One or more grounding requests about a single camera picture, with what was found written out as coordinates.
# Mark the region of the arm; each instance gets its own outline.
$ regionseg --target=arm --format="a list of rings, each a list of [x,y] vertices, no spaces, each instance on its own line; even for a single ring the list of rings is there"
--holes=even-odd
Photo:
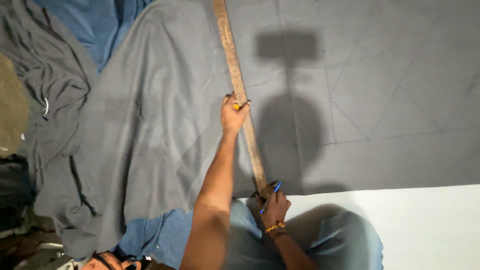
[[[240,110],[233,108],[234,103],[235,93],[222,102],[222,139],[193,207],[192,229],[180,265],[182,270],[220,269],[225,259],[235,141],[250,109],[249,102]]]
[[[287,196],[283,194],[283,192],[278,191],[272,193],[268,200],[268,208],[260,215],[265,228],[269,228],[272,225],[277,224],[279,221],[283,222],[290,205],[290,201],[287,200]],[[281,228],[270,231],[268,235],[274,238],[274,243],[280,251],[280,255],[285,262],[287,270],[317,269],[318,266],[315,262],[307,256],[307,254],[297,243],[295,243],[289,234],[286,234],[286,232],[286,228]]]

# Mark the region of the bracelet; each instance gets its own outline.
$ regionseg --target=bracelet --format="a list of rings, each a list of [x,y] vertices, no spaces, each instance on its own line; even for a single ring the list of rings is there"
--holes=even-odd
[[[272,237],[272,240],[275,240],[277,237],[279,237],[281,235],[290,235],[290,234],[287,233],[287,232],[279,232]]]
[[[265,233],[268,233],[271,230],[275,230],[275,229],[279,229],[279,228],[285,228],[285,223],[279,221],[277,224],[275,224],[272,227],[266,229]]]

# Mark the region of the hand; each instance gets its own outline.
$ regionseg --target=hand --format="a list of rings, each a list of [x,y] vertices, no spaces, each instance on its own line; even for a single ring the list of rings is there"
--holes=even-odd
[[[235,92],[227,95],[222,101],[220,120],[222,122],[223,133],[233,132],[237,134],[245,120],[245,116],[250,110],[250,101],[247,101],[239,110],[233,107],[236,102]]]
[[[257,195],[257,201],[259,207],[263,207],[263,203],[260,197]],[[260,218],[264,223],[265,228],[270,228],[273,225],[285,221],[285,215],[287,214],[288,209],[292,203],[287,200],[287,195],[283,192],[278,191],[272,193],[270,198],[268,199],[268,206],[266,210],[260,214]],[[280,231],[280,229],[271,230],[272,233],[276,233]]]

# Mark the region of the person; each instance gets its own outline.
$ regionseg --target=person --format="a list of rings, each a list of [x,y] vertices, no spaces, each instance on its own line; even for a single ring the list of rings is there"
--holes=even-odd
[[[223,99],[222,139],[193,208],[180,270],[383,269],[380,238],[353,212],[340,211],[323,221],[317,241],[304,251],[284,224],[291,202],[283,192],[271,194],[259,226],[245,204],[232,200],[235,141],[251,106],[246,102],[236,109],[235,104],[235,93]]]
[[[144,256],[181,270],[383,269],[380,238],[353,212],[339,210],[323,220],[318,237],[305,250],[289,234],[289,225],[279,226],[291,205],[283,192],[270,196],[263,214],[259,214],[263,203],[257,200],[259,217],[240,200],[232,200],[235,141],[251,105],[235,109],[235,104],[235,93],[223,99],[222,139],[193,211],[174,209],[155,219],[129,222],[125,235],[110,250],[113,256],[101,253],[82,270]]]

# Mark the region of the white thread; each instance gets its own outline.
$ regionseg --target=white thread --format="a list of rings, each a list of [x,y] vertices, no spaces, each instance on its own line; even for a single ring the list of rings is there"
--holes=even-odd
[[[43,98],[45,100],[45,103],[47,104],[47,107],[44,109],[45,110],[45,113],[43,114],[43,116],[47,116],[47,113],[48,113],[48,100],[46,98]]]

